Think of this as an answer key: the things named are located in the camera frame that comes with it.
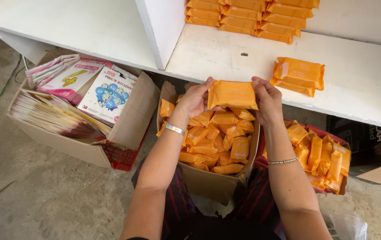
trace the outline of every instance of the stack of orange packages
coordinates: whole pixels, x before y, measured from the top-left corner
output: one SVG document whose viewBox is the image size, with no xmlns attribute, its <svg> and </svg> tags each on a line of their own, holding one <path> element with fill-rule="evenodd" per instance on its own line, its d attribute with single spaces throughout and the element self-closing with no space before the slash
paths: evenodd
<svg viewBox="0 0 381 240">
<path fill-rule="evenodd" d="M 190 0 L 184 12 L 185 22 L 204 26 L 220 26 L 223 0 Z"/>
<path fill-rule="evenodd" d="M 224 0 L 219 30 L 256 35 L 266 2 L 260 0 Z"/>
<path fill-rule="evenodd" d="M 234 101 L 233 106 L 227 103 L 230 101 L 228 89 L 232 88 L 242 89 L 244 94 L 241 96 L 245 96 Z M 245 108 L 258 109 L 255 92 L 250 82 L 215 80 L 208 98 L 209 109 L 220 104 L 226 108 L 203 112 L 189 121 L 178 160 L 204 171 L 222 175 L 237 174 L 248 162 L 250 134 L 254 132 L 252 121 L 256 118 Z M 173 103 L 162 99 L 160 116 L 170 117 L 174 107 Z M 164 121 L 158 137 L 167 121 L 168 119 Z"/>
<path fill-rule="evenodd" d="M 273 0 L 267 5 L 256 36 L 285 43 L 293 43 L 312 18 L 312 8 L 319 8 L 319 0 Z"/>
<path fill-rule="evenodd" d="M 311 97 L 315 90 L 324 90 L 325 65 L 294 58 L 278 57 L 270 83 L 274 86 Z"/>
<path fill-rule="evenodd" d="M 297 121 L 285 120 L 284 124 L 294 152 L 312 186 L 321 190 L 330 189 L 338 195 L 343 176 L 349 176 L 351 151 L 328 134 L 320 138 L 311 128 L 306 131 Z M 266 148 L 263 156 L 268 158 Z"/>
</svg>

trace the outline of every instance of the striped pants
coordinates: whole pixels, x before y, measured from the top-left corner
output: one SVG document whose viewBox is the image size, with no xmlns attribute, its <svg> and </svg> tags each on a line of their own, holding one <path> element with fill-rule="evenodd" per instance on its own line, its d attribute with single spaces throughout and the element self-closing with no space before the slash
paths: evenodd
<svg viewBox="0 0 381 240">
<path fill-rule="evenodd" d="M 131 179 L 134 187 L 145 159 L 140 162 Z M 194 214 L 202 213 L 193 204 L 188 188 L 183 182 L 182 167 L 177 164 L 176 172 L 166 192 L 162 239 L 166 239 L 170 229 L 173 229 L 182 219 Z M 257 173 L 235 209 L 225 219 L 258 222 L 284 239 L 278 207 L 270 189 L 268 170 Z"/>
</svg>

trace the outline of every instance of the person's right hand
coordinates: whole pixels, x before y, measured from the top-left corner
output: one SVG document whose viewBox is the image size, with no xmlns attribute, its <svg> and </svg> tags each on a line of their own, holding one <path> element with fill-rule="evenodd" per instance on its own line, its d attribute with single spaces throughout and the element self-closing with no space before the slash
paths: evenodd
<svg viewBox="0 0 381 240">
<path fill-rule="evenodd" d="M 283 124 L 282 93 L 269 81 L 256 76 L 251 80 L 257 93 L 256 101 L 260 109 L 256 111 L 258 122 L 262 126 L 271 126 L 278 122 Z"/>
</svg>

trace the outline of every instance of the silver bracelet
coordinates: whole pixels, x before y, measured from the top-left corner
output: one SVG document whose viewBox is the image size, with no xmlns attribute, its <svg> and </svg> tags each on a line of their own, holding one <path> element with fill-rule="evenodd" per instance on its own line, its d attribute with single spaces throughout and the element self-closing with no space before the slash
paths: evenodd
<svg viewBox="0 0 381 240">
<path fill-rule="evenodd" d="M 186 131 L 183 131 L 182 129 L 180 128 L 177 128 L 176 126 L 174 125 L 171 125 L 169 123 L 165 124 L 165 129 L 169 129 L 171 131 L 175 131 L 176 133 L 180 133 L 184 136 L 184 134 L 186 133 Z"/>
<path fill-rule="evenodd" d="M 291 159 L 291 160 L 286 160 L 286 161 L 281 161 L 281 162 L 268 162 L 268 164 L 283 164 L 283 163 L 290 163 L 290 162 L 294 162 L 294 161 L 297 161 L 298 158 L 294 158 L 294 159 Z"/>
</svg>

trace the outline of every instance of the cardboard box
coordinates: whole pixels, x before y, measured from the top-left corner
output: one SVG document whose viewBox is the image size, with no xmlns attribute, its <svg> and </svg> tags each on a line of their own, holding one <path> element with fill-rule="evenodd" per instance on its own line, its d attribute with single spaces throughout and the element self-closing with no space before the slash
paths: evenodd
<svg viewBox="0 0 381 240">
<path fill-rule="evenodd" d="M 186 84 L 186 90 L 188 90 L 193 85 L 196 84 Z M 159 97 L 158 113 L 156 119 L 158 131 L 161 129 L 163 120 L 165 120 L 165 118 L 159 116 L 161 99 L 165 99 L 174 104 L 176 103 L 176 89 L 171 83 L 167 81 L 165 81 L 162 85 L 161 95 Z M 256 121 L 253 121 L 253 124 L 254 133 L 251 135 L 248 163 L 237 175 L 220 175 L 214 172 L 199 170 L 179 162 L 180 166 L 183 168 L 184 182 L 186 183 L 186 186 L 190 194 L 203 196 L 227 206 L 229 204 L 230 199 L 232 199 L 233 193 L 235 192 L 237 186 L 246 187 L 248 179 L 250 177 L 250 171 L 252 169 L 254 158 L 257 153 L 257 146 L 259 141 L 260 124 Z"/>
<path fill-rule="evenodd" d="M 381 127 L 328 115 L 326 130 L 349 142 L 350 177 L 381 184 Z"/>
<path fill-rule="evenodd" d="M 59 48 L 47 50 L 37 66 L 47 63 L 61 55 L 73 53 L 76 52 L 62 50 Z M 100 58 L 94 58 L 85 54 L 82 54 L 81 57 L 100 60 Z M 133 74 L 139 74 L 136 69 L 130 70 L 133 71 Z M 27 79 L 23 81 L 20 88 L 30 89 Z M 68 138 L 12 117 L 9 114 L 11 106 L 20 94 L 22 93 L 18 90 L 10 103 L 7 116 L 10 117 L 31 138 L 83 161 L 93 163 L 97 166 L 111 167 L 102 146 L 93 145 L 94 139 Z M 157 106 L 159 94 L 159 89 L 155 86 L 150 77 L 144 72 L 140 72 L 139 79 L 124 106 L 122 114 L 118 118 L 107 139 L 102 143 L 108 143 L 108 141 L 111 141 L 123 146 L 126 149 L 138 150 L 141 140 L 143 139 L 152 118 L 153 112 Z"/>
<path fill-rule="evenodd" d="M 290 121 L 290 122 L 293 121 L 293 120 L 290 120 L 290 119 L 285 118 L 285 117 L 284 117 L 284 120 Z M 309 131 L 309 128 L 312 129 L 316 133 L 316 135 L 318 135 L 318 137 L 320 137 L 320 138 L 324 138 L 326 135 L 329 135 L 336 143 L 339 143 L 343 147 L 350 150 L 349 144 L 346 141 L 344 141 L 343 139 L 340 139 L 337 136 L 335 136 L 331 133 L 328 133 L 322 129 L 319 129 L 315 126 L 312 126 L 310 124 L 304 125 L 304 124 L 300 123 L 300 125 L 302 127 L 304 127 L 306 131 Z M 254 162 L 255 162 L 254 167 L 261 168 L 261 169 L 265 169 L 268 167 L 268 159 L 263 156 L 263 151 L 265 148 L 266 148 L 266 141 L 265 141 L 265 137 L 264 137 L 263 128 L 261 128 L 259 147 L 258 147 L 256 158 L 254 160 Z M 344 195 L 346 193 L 346 185 L 347 185 L 347 177 L 344 176 L 343 181 L 341 183 L 340 192 L 338 193 L 339 195 Z M 317 188 L 317 187 L 313 187 L 313 188 L 315 189 L 316 193 L 324 193 L 324 194 L 332 193 L 332 191 L 330 191 L 329 189 L 322 190 L 321 188 Z"/>
</svg>

